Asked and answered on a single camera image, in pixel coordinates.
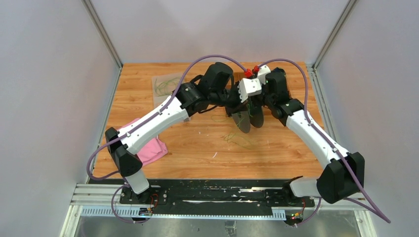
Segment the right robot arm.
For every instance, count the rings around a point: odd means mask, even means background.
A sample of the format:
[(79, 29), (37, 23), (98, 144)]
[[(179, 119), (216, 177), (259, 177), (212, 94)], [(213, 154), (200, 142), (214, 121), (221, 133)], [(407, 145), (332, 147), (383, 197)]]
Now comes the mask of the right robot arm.
[(262, 88), (256, 96), (257, 102), (293, 131), (323, 167), (318, 178), (298, 176), (288, 180), (282, 192), (283, 201), (294, 206), (302, 197), (313, 196), (333, 204), (358, 193), (364, 184), (363, 156), (359, 152), (350, 153), (334, 141), (304, 109), (304, 105), (290, 96), (282, 69), (260, 69), (257, 78)]

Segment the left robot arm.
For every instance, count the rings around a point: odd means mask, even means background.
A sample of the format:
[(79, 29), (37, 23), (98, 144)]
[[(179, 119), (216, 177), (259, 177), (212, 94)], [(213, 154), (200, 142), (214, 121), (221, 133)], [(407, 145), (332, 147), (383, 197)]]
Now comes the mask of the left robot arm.
[(188, 82), (180, 79), (172, 95), (147, 115), (126, 127), (111, 127), (105, 132), (108, 152), (125, 186), (133, 191), (134, 200), (145, 204), (151, 199), (144, 163), (138, 156), (140, 150), (166, 129), (195, 114), (217, 107), (225, 107), (230, 113), (247, 108), (250, 96), (260, 92), (260, 83), (251, 70), (244, 74), (244, 78), (235, 81), (231, 67), (221, 62), (211, 64), (203, 75)]

